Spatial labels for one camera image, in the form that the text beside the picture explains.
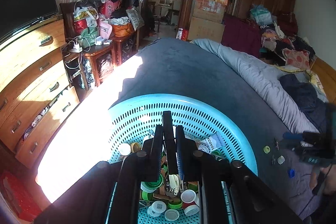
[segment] black tv screen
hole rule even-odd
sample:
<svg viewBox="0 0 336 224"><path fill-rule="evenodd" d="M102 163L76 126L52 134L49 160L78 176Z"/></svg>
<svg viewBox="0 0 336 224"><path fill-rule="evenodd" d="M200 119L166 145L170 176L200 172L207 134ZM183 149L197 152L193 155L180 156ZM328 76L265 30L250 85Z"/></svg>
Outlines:
<svg viewBox="0 0 336 224"><path fill-rule="evenodd" d="M0 0L0 43L58 13L56 0Z"/></svg>

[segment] orange bag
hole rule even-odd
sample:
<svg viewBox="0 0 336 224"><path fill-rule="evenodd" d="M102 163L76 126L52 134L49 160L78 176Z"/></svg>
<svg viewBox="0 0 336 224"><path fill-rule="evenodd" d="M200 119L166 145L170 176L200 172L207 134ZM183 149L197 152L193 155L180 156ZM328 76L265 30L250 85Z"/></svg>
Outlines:
<svg viewBox="0 0 336 224"><path fill-rule="evenodd" d="M134 33L132 23L126 25L113 25L113 32L116 37L125 37Z"/></svg>

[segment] drawer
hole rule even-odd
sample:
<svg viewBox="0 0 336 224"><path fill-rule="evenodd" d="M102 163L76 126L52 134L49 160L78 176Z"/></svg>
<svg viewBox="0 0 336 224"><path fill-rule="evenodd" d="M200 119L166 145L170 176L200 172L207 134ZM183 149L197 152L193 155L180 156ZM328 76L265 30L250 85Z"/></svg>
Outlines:
<svg viewBox="0 0 336 224"><path fill-rule="evenodd" d="M79 104L74 87L61 96L43 116L30 135L18 147L16 158L31 168L56 129Z"/></svg>
<svg viewBox="0 0 336 224"><path fill-rule="evenodd" d="M34 62L65 45L63 20L33 30L0 51L0 92Z"/></svg>
<svg viewBox="0 0 336 224"><path fill-rule="evenodd" d="M61 50L55 49L21 72L0 92L0 127L18 104L43 80L54 73L65 74Z"/></svg>
<svg viewBox="0 0 336 224"><path fill-rule="evenodd" d="M66 74L54 73L34 88L13 110L0 128L0 139L14 152L15 145L35 117L69 85Z"/></svg>

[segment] door handle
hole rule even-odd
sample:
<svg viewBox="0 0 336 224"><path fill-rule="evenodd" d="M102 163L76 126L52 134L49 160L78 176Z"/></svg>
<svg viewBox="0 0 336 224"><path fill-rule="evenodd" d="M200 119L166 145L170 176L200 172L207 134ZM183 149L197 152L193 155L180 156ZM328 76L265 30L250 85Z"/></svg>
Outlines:
<svg viewBox="0 0 336 224"><path fill-rule="evenodd" d="M50 65L50 62L48 61L48 63L44 64L42 67L40 67L40 70L44 70L45 68L47 68Z"/></svg>
<svg viewBox="0 0 336 224"><path fill-rule="evenodd" d="M5 100L2 102L0 106L0 111L5 107L5 105L8 103L8 100L5 98Z"/></svg>
<svg viewBox="0 0 336 224"><path fill-rule="evenodd" d="M43 46L44 44L50 42L52 40L52 36L49 36L47 37L46 39L43 39L41 42L40 42L40 46Z"/></svg>
<svg viewBox="0 0 336 224"><path fill-rule="evenodd" d="M71 106L71 104L70 103L68 103L62 110L63 110L63 112L65 112L65 110L69 107L69 106Z"/></svg>
<svg viewBox="0 0 336 224"><path fill-rule="evenodd" d="M52 91L56 90L58 87L59 87L59 82L56 82L56 84L52 88L50 88L49 90L50 90L50 92L52 92Z"/></svg>
<svg viewBox="0 0 336 224"><path fill-rule="evenodd" d="M34 145L33 148L32 148L31 150L29 150L29 153L30 153L30 154L32 154L32 153L34 152L35 148L36 148L39 144L38 144L38 142L34 142L33 145Z"/></svg>
<svg viewBox="0 0 336 224"><path fill-rule="evenodd" d="M21 124L21 121L18 120L18 121L16 122L16 126L14 126L13 129L12 129L12 133L15 133L15 131L19 128L20 124Z"/></svg>

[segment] blue plastic basket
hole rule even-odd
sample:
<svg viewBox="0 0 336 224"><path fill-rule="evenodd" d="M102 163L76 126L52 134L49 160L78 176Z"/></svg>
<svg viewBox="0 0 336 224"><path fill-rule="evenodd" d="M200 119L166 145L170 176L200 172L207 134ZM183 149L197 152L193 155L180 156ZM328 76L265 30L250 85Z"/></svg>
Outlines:
<svg viewBox="0 0 336 224"><path fill-rule="evenodd" d="M240 160L257 175L257 164L253 150L242 131L226 115L201 101L174 94L149 94L125 100L109 110L112 119L110 162L120 160L118 146L122 143L139 142L162 124L162 112L170 110L173 125L182 125L186 135L192 138L205 139L220 132L226 145L219 149L222 156L230 161ZM140 209L140 224L199 224L199 214L187 217L180 209L180 217L168 222L161 214L157 218L147 215L146 208Z"/></svg>

